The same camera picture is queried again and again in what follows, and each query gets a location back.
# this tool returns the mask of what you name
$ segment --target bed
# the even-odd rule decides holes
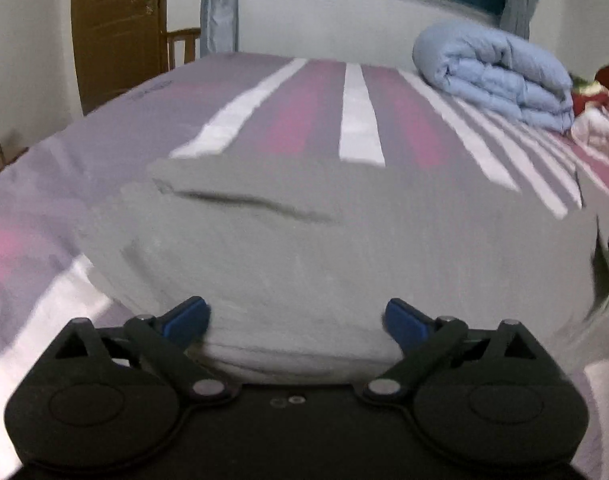
[[[75,227],[158,158],[342,158],[413,178],[515,187],[563,218],[582,208],[578,169],[609,197],[609,166],[560,136],[486,114],[417,75],[326,60],[209,56],[158,76],[32,147],[0,175],[0,479],[19,465],[6,400],[72,317],[97,326],[132,314],[91,285]],[[609,479],[609,358],[572,378],[591,424],[575,459]]]

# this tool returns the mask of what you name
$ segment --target pink stripe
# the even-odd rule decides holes
[[[296,154],[305,150],[322,104],[319,95],[335,73],[331,67],[336,64],[315,61],[302,70],[297,86],[284,96],[284,104],[262,139],[261,152]]]
[[[389,69],[372,72],[379,80],[406,142],[411,146],[421,168],[431,168],[445,163],[445,148],[438,137],[437,129],[421,105],[417,95],[403,77]]]
[[[578,156],[578,158],[586,162],[609,188],[609,166],[587,155],[587,153],[585,153],[582,148],[576,146],[576,144],[571,142],[571,140],[561,137],[559,134],[551,135],[556,135],[558,139],[562,140],[562,142],[567,144],[572,149],[572,151]]]

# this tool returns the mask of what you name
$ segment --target bed sheet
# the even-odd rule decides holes
[[[90,207],[165,156],[341,158],[441,173],[463,193],[491,181],[563,218],[582,205],[584,171],[609,195],[609,166],[562,137],[509,123],[387,68],[253,54],[210,56],[158,76],[31,148],[0,175],[0,479],[19,465],[6,400],[72,317],[121,324],[96,290],[75,226]],[[609,360],[574,381],[591,410],[576,456],[609,479]]]

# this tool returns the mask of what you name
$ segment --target blue comforter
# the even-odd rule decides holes
[[[433,86],[532,126],[565,131],[573,122],[571,77],[546,50],[474,22],[441,22],[413,46]]]

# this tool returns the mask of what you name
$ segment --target door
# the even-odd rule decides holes
[[[164,0],[71,0],[71,5],[83,113],[163,72]]]

